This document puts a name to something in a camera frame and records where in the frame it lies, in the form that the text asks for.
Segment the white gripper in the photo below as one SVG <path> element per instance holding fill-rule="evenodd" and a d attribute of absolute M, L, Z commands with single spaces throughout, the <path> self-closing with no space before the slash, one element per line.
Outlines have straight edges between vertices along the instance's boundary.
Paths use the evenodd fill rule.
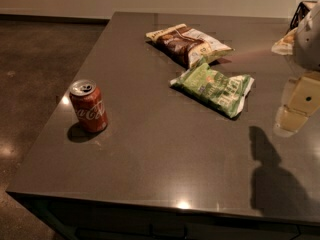
<path fill-rule="evenodd" d="M 281 137 L 296 134 L 320 108 L 320 2 L 299 22 L 294 37 L 294 59 L 308 70 L 286 82 L 274 125 Z"/>

